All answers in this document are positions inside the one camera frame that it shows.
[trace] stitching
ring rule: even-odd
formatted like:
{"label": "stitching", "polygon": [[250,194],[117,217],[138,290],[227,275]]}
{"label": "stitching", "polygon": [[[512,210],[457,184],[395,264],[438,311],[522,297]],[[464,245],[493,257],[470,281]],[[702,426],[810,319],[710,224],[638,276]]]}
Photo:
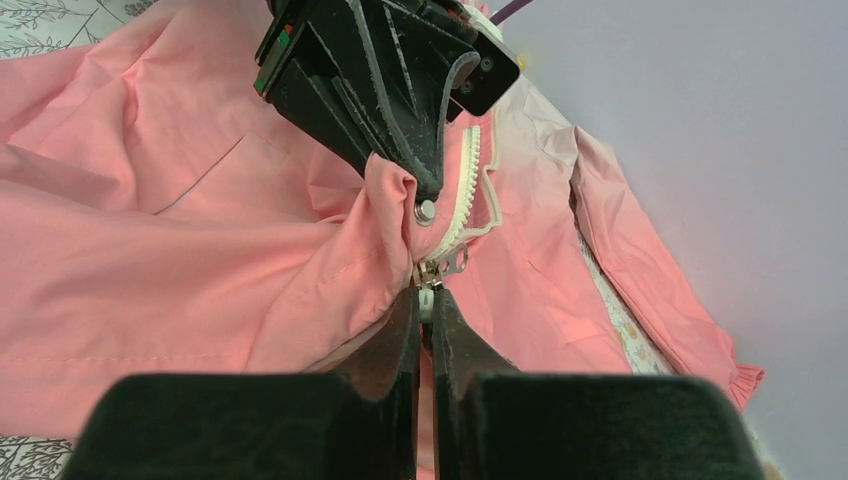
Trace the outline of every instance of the stitching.
{"label": "stitching", "polygon": [[201,182],[203,182],[203,180],[205,180],[206,177],[208,177],[212,174],[213,170],[215,170],[215,169],[220,170],[220,168],[218,168],[218,167],[221,165],[221,163],[224,161],[224,159],[226,159],[227,156],[229,156],[231,153],[233,153],[233,150],[235,150],[239,145],[241,145],[241,143],[244,141],[245,137],[249,133],[250,132],[248,132],[245,135],[242,135],[242,137],[239,138],[238,141],[236,141],[236,143],[234,143],[233,146],[231,146],[226,152],[224,152],[224,154],[221,155],[218,158],[218,160],[216,160],[215,163],[213,163],[209,167],[209,169],[207,169],[205,172],[201,173],[197,177],[197,179],[194,182],[192,182],[191,185],[189,185],[189,187],[186,189],[186,191],[182,193],[182,195],[177,197],[173,202],[169,203],[165,207],[161,208],[159,211],[155,212],[153,215],[155,216],[155,215],[162,215],[162,214],[169,213],[171,210],[175,209],[177,206],[179,206],[181,203],[183,203],[185,201],[185,199],[188,198],[189,195],[191,195],[194,191],[196,191],[198,189]]}
{"label": "stitching", "polygon": [[151,360],[187,360],[191,358],[232,357],[231,354],[209,353],[203,355],[183,355],[171,357],[89,357],[89,358],[0,358],[0,362],[149,362]]}
{"label": "stitching", "polygon": [[253,333],[253,340],[250,342],[250,348],[248,348],[248,350],[247,350],[247,355],[245,356],[244,365],[242,366],[241,371],[244,372],[244,371],[247,370],[247,365],[250,363],[250,359],[251,359],[251,357],[253,357],[253,351],[256,349],[256,343],[259,341],[259,335],[262,334],[262,330],[265,328],[265,324],[268,321],[268,314],[271,312],[271,309],[274,308],[274,305],[276,305],[278,302],[280,302],[282,300],[293,301],[293,300],[297,300],[297,299],[303,297],[304,295],[314,291],[318,287],[326,285],[326,284],[330,283],[331,281],[335,280],[341,274],[350,270],[351,268],[355,267],[356,265],[359,265],[360,263],[362,263],[362,262],[368,260],[369,258],[373,257],[380,250],[385,250],[385,249],[386,249],[385,245],[381,245],[380,247],[377,247],[374,250],[371,250],[370,252],[368,252],[368,254],[365,255],[364,257],[362,257],[362,258],[358,259],[357,261],[350,263],[348,266],[342,268],[341,270],[336,272],[333,276],[325,279],[321,283],[316,283],[315,285],[313,285],[313,286],[305,289],[304,291],[298,293],[296,296],[291,297],[289,299],[286,299],[285,297],[278,297],[276,300],[271,302],[271,305],[268,305],[268,308],[265,310],[265,313],[262,314],[262,317],[261,317],[262,320],[259,322],[259,327],[257,327],[256,331]]}

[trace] white wall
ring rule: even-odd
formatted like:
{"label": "white wall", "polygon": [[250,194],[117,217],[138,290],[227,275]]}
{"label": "white wall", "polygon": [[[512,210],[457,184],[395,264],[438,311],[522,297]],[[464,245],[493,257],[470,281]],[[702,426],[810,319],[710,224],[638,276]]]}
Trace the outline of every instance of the white wall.
{"label": "white wall", "polygon": [[848,478],[848,2],[536,0],[504,30],[768,369],[748,418],[787,478]]}

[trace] zipper teeth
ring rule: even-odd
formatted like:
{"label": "zipper teeth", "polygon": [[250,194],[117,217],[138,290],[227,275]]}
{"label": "zipper teeth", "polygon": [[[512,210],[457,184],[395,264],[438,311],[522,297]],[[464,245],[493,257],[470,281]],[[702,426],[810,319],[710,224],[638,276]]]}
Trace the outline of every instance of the zipper teeth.
{"label": "zipper teeth", "polygon": [[459,182],[456,191],[456,205],[450,226],[439,246],[427,255],[426,260],[441,257],[454,247],[463,227],[471,215],[471,204],[474,203],[474,191],[477,188],[477,169],[480,166],[480,127],[475,125],[467,128],[462,134],[462,158],[460,160]]}
{"label": "zipper teeth", "polygon": [[489,220],[489,223],[482,228],[464,228],[462,230],[462,235],[460,236],[460,238],[454,240],[455,243],[465,242],[469,238],[473,237],[481,237],[489,233],[493,228],[500,227],[501,225],[503,225],[503,215],[501,214],[501,206],[500,202],[498,201],[498,195],[495,191],[495,185],[492,183],[492,179],[489,177],[489,173],[497,170],[501,163],[498,142],[496,141],[498,110],[499,109],[497,105],[495,105],[495,108],[492,109],[493,127],[489,133],[492,136],[492,161],[488,165],[483,167],[483,177],[480,179],[480,181],[483,182],[481,187],[483,189],[486,202],[488,203],[489,214],[491,215],[491,219]]}

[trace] zipper slider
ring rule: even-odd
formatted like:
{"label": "zipper slider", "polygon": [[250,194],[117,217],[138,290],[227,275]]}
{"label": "zipper slider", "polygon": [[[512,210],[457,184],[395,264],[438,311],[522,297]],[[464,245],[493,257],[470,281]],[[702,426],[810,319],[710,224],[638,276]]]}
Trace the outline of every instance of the zipper slider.
{"label": "zipper slider", "polygon": [[432,323],[436,291],[445,288],[445,277],[462,273],[467,264],[468,245],[460,243],[440,257],[415,265],[412,269],[412,284],[418,288],[421,323]]}

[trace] pink fabric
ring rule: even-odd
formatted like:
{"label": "pink fabric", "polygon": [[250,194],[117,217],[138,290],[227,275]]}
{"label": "pink fabric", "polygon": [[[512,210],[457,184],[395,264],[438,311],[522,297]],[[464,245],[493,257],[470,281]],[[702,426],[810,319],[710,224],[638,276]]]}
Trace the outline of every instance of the pink fabric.
{"label": "pink fabric", "polygon": [[[744,406],[762,370],[734,363],[610,151],[526,80],[494,118],[448,128],[439,218],[422,228],[410,175],[375,157],[363,181],[253,92],[269,21],[262,0],[163,0],[97,46],[0,63],[0,433],[74,437],[134,372],[326,357],[445,235],[472,125],[503,225],[448,279],[471,326],[526,370],[630,371],[580,254],[573,185],[581,228],[652,338]],[[497,209],[481,188],[469,228]]]}

